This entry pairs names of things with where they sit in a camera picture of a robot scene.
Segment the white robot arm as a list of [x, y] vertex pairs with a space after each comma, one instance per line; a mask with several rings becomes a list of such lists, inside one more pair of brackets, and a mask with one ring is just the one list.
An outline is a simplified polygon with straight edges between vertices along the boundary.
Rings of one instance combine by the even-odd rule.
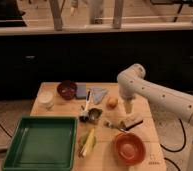
[[[138, 63], [121, 71], [117, 75], [120, 97], [127, 101], [139, 94], [193, 126], [193, 95], [146, 81], [145, 74], [145, 68]], [[186, 171], [193, 171], [193, 144]]]

